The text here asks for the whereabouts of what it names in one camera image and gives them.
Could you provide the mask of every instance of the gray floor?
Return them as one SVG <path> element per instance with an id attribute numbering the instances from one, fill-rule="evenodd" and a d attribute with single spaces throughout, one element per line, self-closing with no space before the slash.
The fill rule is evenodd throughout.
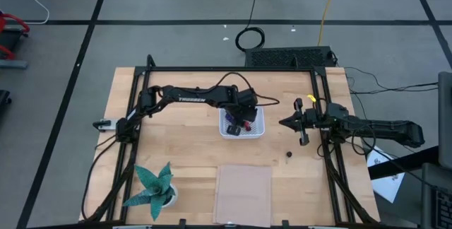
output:
<path id="1" fill-rule="evenodd" d="M 41 1 L 51 11 L 52 20 L 89 20 L 97 0 Z M 318 20 L 325 2 L 256 0 L 254 18 Z M 437 19 L 452 19 L 448 0 L 428 2 Z M 251 3 L 251 0 L 105 0 L 99 19 L 246 19 Z M 26 19 L 41 19 L 45 14 L 32 0 L 0 0 L 0 8 Z M 327 19 L 426 20 L 427 17 L 419 0 L 333 0 Z M 317 25 L 260 27 L 266 32 L 266 47 L 312 46 L 319 34 Z M 10 90 L 14 100 L 0 125 L 0 214 L 4 228 L 16 226 L 86 28 L 84 25 L 32 26 L 30 37 L 18 53 L 19 58 L 30 63 L 29 68 L 0 70 L 0 89 Z M 104 114 L 116 67 L 143 65 L 148 53 L 159 66 L 242 66 L 244 55 L 234 45 L 235 35 L 242 28 L 243 25 L 96 26 L 28 226 L 78 220 L 83 185 L 98 135 L 91 123 Z M 452 42 L 452 27 L 443 26 L 441 30 Z M 252 46 L 257 38 L 245 35 L 243 39 L 244 45 Z M 323 44 L 333 48 L 341 66 L 370 71 L 384 86 L 432 82 L 439 71 L 451 70 L 429 26 L 328 25 Z M 347 72 L 355 78 L 354 90 L 377 89 L 371 76 L 352 69 Z M 436 91 L 382 93 L 360 98 L 369 118 L 418 122 L 427 141 L 422 148 L 437 144 Z M 362 116 L 355 99 L 355 110 Z M 379 141 L 378 146 L 398 156 L 410 153 L 388 141 Z M 416 187 L 411 186 L 420 187 L 409 177 L 403 184 L 406 187 L 396 199 L 400 204 L 396 209 L 378 200 L 380 212 L 385 214 L 383 219 L 392 224 L 403 223 L 393 219 L 394 213 L 406 211 L 406 200 L 416 195 Z"/>

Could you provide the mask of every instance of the white pot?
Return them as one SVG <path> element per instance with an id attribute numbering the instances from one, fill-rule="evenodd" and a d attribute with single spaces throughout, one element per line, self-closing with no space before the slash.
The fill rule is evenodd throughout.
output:
<path id="1" fill-rule="evenodd" d="M 177 192 L 177 188 L 173 184 L 169 184 L 169 187 L 174 189 L 175 195 L 171 196 L 170 201 L 167 204 L 165 204 L 164 206 L 162 206 L 162 208 L 167 208 L 167 207 L 173 206 L 177 201 L 177 197 L 179 196 L 179 193 Z"/>

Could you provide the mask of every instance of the green leaves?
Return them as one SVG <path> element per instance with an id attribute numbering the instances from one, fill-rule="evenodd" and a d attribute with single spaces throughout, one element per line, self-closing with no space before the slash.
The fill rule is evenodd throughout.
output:
<path id="1" fill-rule="evenodd" d="M 162 211 L 163 203 L 167 200 L 166 195 L 154 195 L 150 198 L 150 215 L 155 221 Z"/>
<path id="2" fill-rule="evenodd" d="M 135 170 L 146 189 L 124 202 L 123 206 L 136 206 L 150 203 L 150 214 L 155 221 L 160 215 L 165 201 L 176 195 L 174 189 L 170 187 L 173 177 L 170 162 L 164 166 L 158 177 L 148 169 L 138 165 L 135 165 Z"/>

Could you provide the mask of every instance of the white paper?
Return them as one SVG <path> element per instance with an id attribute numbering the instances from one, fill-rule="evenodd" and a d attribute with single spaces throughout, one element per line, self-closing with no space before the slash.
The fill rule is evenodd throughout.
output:
<path id="1" fill-rule="evenodd" d="M 375 147 L 376 150 L 382 152 L 383 154 L 387 155 L 389 158 L 391 158 L 390 155 L 384 153 L 381 149 Z M 381 154 L 377 153 L 376 151 L 372 151 L 369 156 L 367 157 L 367 167 L 371 167 L 373 165 L 384 163 L 388 161 L 387 158 L 382 156 Z M 389 202 L 393 203 L 394 199 L 396 199 L 396 195 L 398 192 L 398 189 L 400 187 L 400 184 L 402 184 L 403 176 L 405 175 L 404 172 L 399 173 L 394 176 L 384 177 L 377 180 L 372 180 L 372 188 L 374 191 L 388 200 Z"/>

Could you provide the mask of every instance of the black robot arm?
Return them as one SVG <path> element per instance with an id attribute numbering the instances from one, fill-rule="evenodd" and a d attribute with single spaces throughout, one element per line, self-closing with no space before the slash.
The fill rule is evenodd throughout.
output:
<path id="1" fill-rule="evenodd" d="M 306 109 L 306 112 L 302 113 L 301 98 L 295 100 L 294 106 L 296 112 L 279 123 L 294 131 L 300 131 L 302 145 L 309 142 L 305 129 L 313 128 L 322 129 L 333 143 L 344 143 L 349 137 L 369 137 L 394 140 L 404 146 L 418 148 L 425 142 L 421 126 L 411 121 L 360 119 L 349 115 L 347 108 L 335 103 L 327 104 L 323 115 L 318 115 L 314 108 Z"/>
<path id="2" fill-rule="evenodd" d="M 238 91 L 236 86 L 213 86 L 212 88 L 178 88 L 173 86 L 152 86 L 138 94 L 138 101 L 132 112 L 118 120 L 116 125 L 117 140 L 131 142 L 137 136 L 133 130 L 146 116 L 161 112 L 173 102 L 205 103 L 215 108 L 225 109 L 233 118 L 233 124 L 227 129 L 228 134 L 238 136 L 245 121 L 256 119 L 257 96 L 252 88 Z"/>

